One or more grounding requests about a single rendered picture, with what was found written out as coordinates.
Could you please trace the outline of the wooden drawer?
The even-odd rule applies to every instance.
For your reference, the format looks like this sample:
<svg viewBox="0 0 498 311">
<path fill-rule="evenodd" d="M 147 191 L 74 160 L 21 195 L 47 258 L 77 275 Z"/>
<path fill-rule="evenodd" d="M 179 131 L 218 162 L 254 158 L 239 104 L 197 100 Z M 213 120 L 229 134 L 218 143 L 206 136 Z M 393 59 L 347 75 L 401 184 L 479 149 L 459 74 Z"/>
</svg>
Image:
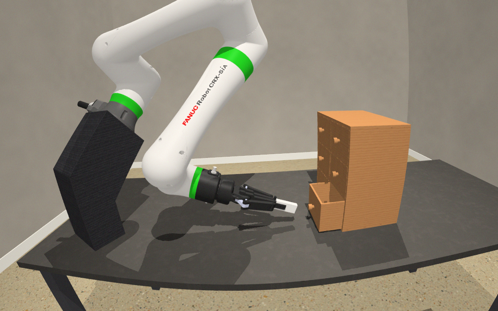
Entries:
<svg viewBox="0 0 498 311">
<path fill-rule="evenodd" d="M 350 129 L 340 123 L 331 122 L 331 150 L 348 164 Z"/>
<path fill-rule="evenodd" d="M 330 150 L 327 149 L 321 142 L 318 142 L 318 165 L 329 178 Z"/>
<path fill-rule="evenodd" d="M 318 139 L 330 148 L 331 119 L 318 114 Z"/>
<path fill-rule="evenodd" d="M 330 180 L 345 198 L 347 186 L 348 166 L 336 155 L 331 154 Z"/>
<path fill-rule="evenodd" d="M 318 167 L 318 174 L 317 174 L 317 183 L 320 182 L 329 182 L 329 179 L 327 176 L 321 171 L 321 169 Z"/>
<path fill-rule="evenodd" d="M 331 182 L 311 184 L 309 203 L 319 232 L 342 229 L 345 200 Z"/>
</svg>

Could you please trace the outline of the orange wooden chest of drawers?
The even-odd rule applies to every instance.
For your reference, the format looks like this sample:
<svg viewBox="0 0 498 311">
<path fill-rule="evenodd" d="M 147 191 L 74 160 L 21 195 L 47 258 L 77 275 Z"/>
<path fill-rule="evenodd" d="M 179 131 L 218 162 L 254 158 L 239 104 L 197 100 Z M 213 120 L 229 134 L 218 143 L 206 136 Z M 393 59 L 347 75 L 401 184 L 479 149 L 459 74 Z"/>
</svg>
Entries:
<svg viewBox="0 0 498 311">
<path fill-rule="evenodd" d="M 411 124 L 367 111 L 317 111 L 350 128 L 342 232 L 396 224 L 402 199 Z"/>
</svg>

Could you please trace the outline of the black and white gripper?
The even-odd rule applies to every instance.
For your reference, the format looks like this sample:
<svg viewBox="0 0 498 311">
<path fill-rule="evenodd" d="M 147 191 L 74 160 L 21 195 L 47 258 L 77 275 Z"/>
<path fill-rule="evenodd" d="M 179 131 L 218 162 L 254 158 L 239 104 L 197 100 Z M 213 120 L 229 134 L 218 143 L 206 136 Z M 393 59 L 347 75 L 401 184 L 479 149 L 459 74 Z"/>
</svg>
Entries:
<svg viewBox="0 0 498 311">
<path fill-rule="evenodd" d="M 263 192 L 261 190 L 250 187 L 247 184 L 242 186 L 234 185 L 234 180 L 223 178 L 217 202 L 229 204 L 230 201 L 239 203 L 241 210 L 261 210 L 273 211 L 282 210 L 290 213 L 295 213 L 298 207 L 297 203 L 288 202 L 285 200 L 276 199 L 276 196 Z"/>
</svg>

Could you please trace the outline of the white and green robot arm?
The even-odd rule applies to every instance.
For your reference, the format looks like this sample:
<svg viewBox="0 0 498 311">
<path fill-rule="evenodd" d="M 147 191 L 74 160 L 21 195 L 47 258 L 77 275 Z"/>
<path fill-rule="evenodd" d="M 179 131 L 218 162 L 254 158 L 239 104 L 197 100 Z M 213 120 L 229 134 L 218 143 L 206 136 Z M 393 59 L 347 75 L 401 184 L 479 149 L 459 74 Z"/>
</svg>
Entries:
<svg viewBox="0 0 498 311">
<path fill-rule="evenodd" d="M 222 179 L 189 165 L 206 131 L 268 51 L 251 0 L 177 0 L 140 19 L 101 34 L 96 65 L 116 83 L 109 103 L 78 101 L 88 112 L 108 110 L 133 132 L 161 78 L 141 55 L 167 41 L 213 26 L 225 43 L 194 90 L 142 160 L 146 180 L 161 192 L 205 203 L 217 200 Z"/>
</svg>

